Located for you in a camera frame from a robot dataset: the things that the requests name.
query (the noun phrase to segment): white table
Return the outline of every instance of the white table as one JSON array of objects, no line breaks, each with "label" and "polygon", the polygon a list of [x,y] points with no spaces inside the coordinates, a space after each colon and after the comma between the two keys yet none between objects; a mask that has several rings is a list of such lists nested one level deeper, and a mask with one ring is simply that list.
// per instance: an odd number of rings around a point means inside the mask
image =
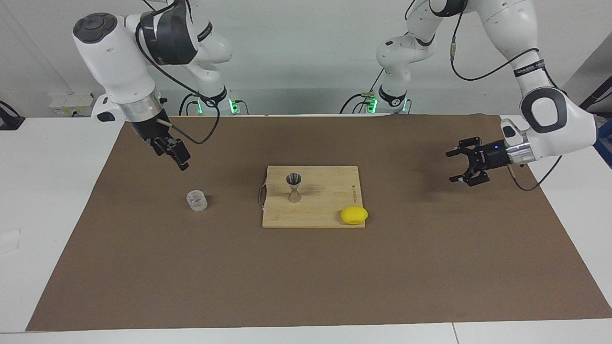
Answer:
[{"label": "white table", "polygon": [[[257,329],[23,332],[113,147],[121,124],[28,119],[0,132],[0,233],[20,230],[20,248],[0,256],[4,343],[601,343],[612,320]],[[540,179],[554,159],[530,164]],[[565,156],[542,186],[609,304],[612,171],[593,148]]]}]

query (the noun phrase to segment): wooden cutting board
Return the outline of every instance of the wooden cutting board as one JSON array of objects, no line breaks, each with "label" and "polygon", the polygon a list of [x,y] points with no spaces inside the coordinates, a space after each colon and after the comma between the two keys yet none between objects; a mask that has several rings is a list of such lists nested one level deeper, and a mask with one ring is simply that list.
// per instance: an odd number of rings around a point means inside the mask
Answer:
[{"label": "wooden cutting board", "polygon": [[[290,173],[302,176],[295,204],[289,202]],[[356,166],[268,166],[266,185],[263,228],[365,228],[340,218],[342,209],[364,205]]]}]

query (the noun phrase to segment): white wall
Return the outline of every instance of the white wall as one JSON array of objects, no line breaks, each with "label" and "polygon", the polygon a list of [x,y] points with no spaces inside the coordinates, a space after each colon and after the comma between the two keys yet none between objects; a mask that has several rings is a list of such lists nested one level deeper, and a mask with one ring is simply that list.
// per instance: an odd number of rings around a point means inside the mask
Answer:
[{"label": "white wall", "polygon": [[[578,103],[591,95],[604,81],[612,77],[612,34],[593,52],[576,74],[565,84],[568,95]],[[612,113],[612,97],[589,108],[593,113]]]},{"label": "white wall", "polygon": [[[403,14],[409,3],[210,0],[206,7],[215,29],[235,47],[232,61],[220,66],[226,84],[249,102],[252,113],[333,113],[350,95],[369,89],[379,72],[376,46],[405,32]],[[612,31],[612,1],[534,4],[547,67],[557,83],[564,84]],[[45,94],[65,92],[59,79],[77,93],[101,91],[72,41],[78,19],[93,12],[125,15],[147,10],[140,0],[0,0],[0,5],[14,15],[51,66],[28,56],[15,34],[2,26],[0,97],[27,116],[48,115]],[[475,83],[453,75],[447,47],[455,23],[456,18],[443,22],[436,38],[440,51],[411,67],[412,112],[516,113],[520,92],[511,70]],[[477,15],[466,15],[458,34],[457,68],[474,76],[502,62]],[[181,69],[169,70],[190,81]],[[165,92],[171,97],[169,112],[176,111],[180,99],[174,94],[182,93],[155,70],[151,74],[159,89],[176,91]]]}]

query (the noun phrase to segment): black cable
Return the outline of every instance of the black cable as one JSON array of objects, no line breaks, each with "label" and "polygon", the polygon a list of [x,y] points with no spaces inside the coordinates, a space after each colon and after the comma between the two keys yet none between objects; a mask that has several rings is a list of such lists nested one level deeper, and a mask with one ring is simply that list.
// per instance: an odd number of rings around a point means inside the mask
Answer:
[{"label": "black cable", "polygon": [[237,100],[237,101],[236,101],[236,103],[243,103],[243,104],[244,104],[244,107],[247,109],[247,114],[250,114],[250,113],[248,112],[248,105],[247,105],[247,102],[245,102],[244,100]]},{"label": "black cable", "polygon": [[181,101],[181,105],[179,106],[179,116],[182,116],[182,114],[183,114],[183,107],[185,107],[185,103],[187,103],[187,99],[189,99],[190,97],[196,97],[196,95],[190,93],[190,94],[187,94],[185,96],[185,98],[183,98],[183,100]]},{"label": "black cable", "polygon": [[582,110],[586,110],[589,106],[593,105],[594,102],[600,100],[602,96],[612,88],[612,77],[609,77],[604,81],[591,95],[589,95],[578,107]]},{"label": "black cable", "polygon": [[363,109],[363,108],[364,108],[364,105],[368,105],[368,104],[369,104],[369,102],[361,102],[361,103],[357,103],[357,105],[355,105],[355,107],[353,108],[353,112],[352,112],[352,113],[355,113],[355,111],[357,110],[357,107],[358,107],[359,105],[361,105],[361,109]]},{"label": "black cable", "polygon": [[4,105],[4,107],[6,107],[7,109],[9,109],[10,111],[12,111],[17,117],[21,117],[20,114],[17,113],[17,111],[15,111],[15,109],[13,109],[12,106],[10,106],[9,104],[6,104],[5,102],[3,102],[2,100],[0,100],[0,104]]},{"label": "black cable", "polygon": [[408,108],[408,113],[410,114],[410,110],[412,110],[412,99],[406,99],[407,102],[410,102],[410,107]]},{"label": "black cable", "polygon": [[384,68],[381,69],[381,72],[378,73],[378,76],[376,77],[376,80],[374,80],[374,83],[372,84],[372,87],[370,87],[370,91],[374,91],[374,86],[376,86],[376,83],[378,82],[378,80],[381,78],[381,75],[383,75],[384,72]]},{"label": "black cable", "polygon": [[499,67],[495,68],[494,70],[492,70],[491,72],[488,72],[487,74],[481,75],[477,78],[466,78],[462,75],[459,74],[459,72],[457,72],[457,70],[455,69],[455,63],[454,63],[454,58],[450,59],[450,67],[453,69],[453,72],[455,72],[455,75],[458,76],[460,79],[465,80],[465,81],[477,81],[477,80],[481,80],[484,79],[486,77],[488,77],[491,74],[496,73],[497,71],[499,71],[500,69],[504,68],[505,66],[509,65],[510,63],[514,62],[514,60],[518,59],[519,57],[521,57],[522,55],[525,55],[526,53],[530,53],[532,51],[540,51],[538,48],[531,48],[531,49],[527,49],[524,52],[516,55],[515,57],[513,57],[512,59],[508,60],[508,62],[504,63],[503,65],[500,65]]},{"label": "black cable", "polygon": [[408,20],[408,11],[410,11],[410,8],[412,7],[412,5],[414,5],[414,3],[415,3],[416,1],[417,1],[417,0],[412,0],[412,2],[410,3],[410,6],[408,6],[408,9],[406,9],[406,13],[404,14],[404,19],[405,19],[405,20]]},{"label": "black cable", "polygon": [[[154,15],[160,14],[168,9],[173,8],[174,6],[176,6],[177,2],[173,2],[172,4],[157,10],[154,12]],[[168,79],[172,80],[173,82],[175,82],[176,84],[178,84],[179,86],[183,87],[184,89],[190,91],[191,93],[195,94],[197,97],[199,97],[204,104],[209,107],[209,108],[215,108],[215,110],[217,110],[217,119],[215,120],[215,124],[212,126],[211,131],[208,133],[208,135],[202,140],[202,141],[196,141],[194,140],[191,136],[187,135],[184,131],[182,131],[181,129],[177,128],[175,125],[172,124],[172,127],[174,130],[176,130],[177,132],[183,134],[183,136],[185,136],[189,141],[195,143],[195,144],[203,144],[204,142],[208,141],[208,139],[211,138],[212,134],[215,132],[215,130],[217,129],[217,126],[219,124],[219,119],[221,118],[221,111],[219,110],[219,106],[217,104],[217,102],[215,102],[214,100],[212,100],[209,97],[206,97],[205,95],[202,95],[201,93],[199,93],[198,91],[194,90],[193,88],[187,86],[186,84],[180,82],[177,78],[173,77],[172,75],[168,74],[165,70],[163,70],[159,65],[157,65],[157,63],[155,63],[155,61],[153,61],[153,59],[147,55],[147,53],[144,51],[142,43],[140,43],[140,31],[142,30],[142,24],[139,22],[138,25],[136,25],[136,33],[135,33],[135,38],[136,38],[136,45],[138,46],[138,49],[140,50],[140,52],[142,53],[142,55],[147,59],[147,61],[149,61],[153,67],[155,67],[155,69],[157,69],[161,74],[164,74]]]},{"label": "black cable", "polygon": [[357,93],[355,95],[352,95],[346,102],[344,105],[342,105],[342,109],[340,109],[340,113],[344,112],[344,109],[346,108],[346,106],[351,102],[351,100],[358,98],[358,97],[363,97],[361,93]]},{"label": "black cable", "polygon": [[[524,52],[522,52],[522,53],[520,53],[520,54],[516,55],[516,56],[515,56],[515,57],[513,57],[512,59],[508,60],[508,61],[507,61],[506,63],[504,63],[503,65],[500,65],[499,67],[495,68],[495,69],[494,69],[494,70],[492,70],[491,72],[488,72],[487,74],[481,75],[481,76],[479,76],[479,77],[477,77],[477,78],[466,78],[466,77],[464,77],[463,75],[459,74],[459,72],[457,72],[457,69],[455,68],[455,47],[457,46],[457,31],[459,30],[459,25],[461,24],[461,19],[463,18],[463,14],[465,13],[465,8],[468,6],[468,2],[469,2],[469,0],[467,0],[467,1],[464,3],[463,9],[462,9],[462,10],[461,10],[461,12],[459,13],[459,19],[457,20],[457,25],[455,26],[455,31],[453,32],[453,37],[452,37],[451,44],[450,44],[450,67],[452,68],[453,72],[455,72],[455,75],[456,75],[457,77],[459,77],[460,79],[465,80],[465,81],[477,81],[477,80],[481,80],[481,79],[484,79],[484,78],[488,77],[488,76],[489,76],[489,75],[491,75],[491,74],[496,73],[496,72],[497,72],[497,71],[499,71],[500,69],[502,69],[502,68],[504,68],[505,66],[509,65],[510,63],[512,63],[514,60],[516,60],[516,59],[520,58],[522,55],[525,55],[525,54],[530,53],[530,52],[532,52],[532,51],[535,51],[535,52],[540,51],[538,48],[530,48],[530,49],[527,49],[527,50],[525,50]],[[550,81],[552,81],[552,79],[551,79],[551,78],[550,78],[550,76],[548,75],[548,72],[546,72],[546,73],[547,73],[548,79],[549,79]]]},{"label": "black cable", "polygon": [[220,118],[220,116],[217,116],[217,119],[215,120],[215,124],[212,126],[211,132],[209,132],[208,135],[202,141],[196,141],[194,138],[192,138],[191,136],[186,134],[180,128],[176,127],[176,125],[174,125],[174,124],[172,125],[171,128],[176,130],[177,132],[181,133],[181,135],[185,136],[189,141],[191,141],[191,142],[193,142],[195,144],[203,144],[204,142],[208,141],[208,139],[210,139],[212,134],[215,132],[215,129],[217,128],[217,125],[219,124],[219,118]]},{"label": "black cable", "polygon": [[151,10],[155,11],[155,8],[154,8],[153,6],[151,6],[151,4],[150,4],[150,3],[149,3],[147,0],[143,0],[143,2],[144,2],[145,4],[147,4],[147,6],[149,6],[149,8],[150,8]]},{"label": "black cable", "polygon": [[593,104],[591,104],[591,105],[595,105],[595,104],[597,104],[597,103],[599,103],[599,102],[602,102],[603,100],[605,100],[606,98],[608,98],[608,97],[609,97],[611,94],[612,94],[612,92],[610,92],[610,93],[608,93],[607,95],[605,95],[605,96],[603,96],[603,97],[601,97],[601,98],[597,99],[597,100],[596,100],[595,102],[593,102]]},{"label": "black cable", "polygon": [[516,186],[521,189],[522,191],[525,192],[530,192],[533,191],[535,189],[538,188],[538,186],[542,185],[542,183],[546,180],[546,178],[548,178],[548,176],[553,172],[553,170],[557,167],[557,165],[559,164],[559,162],[561,161],[561,158],[563,158],[563,155],[560,155],[559,158],[557,159],[557,161],[554,163],[554,165],[550,168],[550,170],[548,170],[548,172],[546,172],[546,174],[544,174],[544,177],[542,177],[542,180],[540,180],[534,187],[532,187],[531,189],[526,189],[524,187],[521,186],[521,184],[518,183],[517,177],[514,175],[514,172],[512,171],[512,167],[510,167],[510,165],[508,165],[508,171],[510,172],[510,176],[512,177],[512,180],[514,181],[514,184],[516,184]]},{"label": "black cable", "polygon": [[551,84],[553,84],[554,88],[556,89],[560,89],[559,86],[557,86],[556,83],[554,83],[553,79],[550,77],[550,74],[548,74],[548,69],[546,69],[546,67],[542,68],[544,70],[544,73],[546,73],[546,77],[548,78],[548,81],[550,81]]},{"label": "black cable", "polygon": [[185,109],[185,114],[187,116],[189,116],[189,105],[193,105],[193,104],[198,105],[198,102],[189,102],[189,104],[187,104],[187,108]]}]

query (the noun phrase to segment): metal jigger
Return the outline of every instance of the metal jigger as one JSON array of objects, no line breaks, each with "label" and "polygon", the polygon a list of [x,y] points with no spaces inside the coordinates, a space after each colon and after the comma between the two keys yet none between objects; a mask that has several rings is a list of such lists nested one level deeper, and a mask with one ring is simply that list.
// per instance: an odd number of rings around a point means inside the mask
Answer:
[{"label": "metal jigger", "polygon": [[302,176],[297,173],[291,173],[287,176],[287,184],[291,187],[291,193],[289,194],[289,202],[297,203],[302,199],[299,192],[297,192],[297,187],[300,186],[302,182]]}]

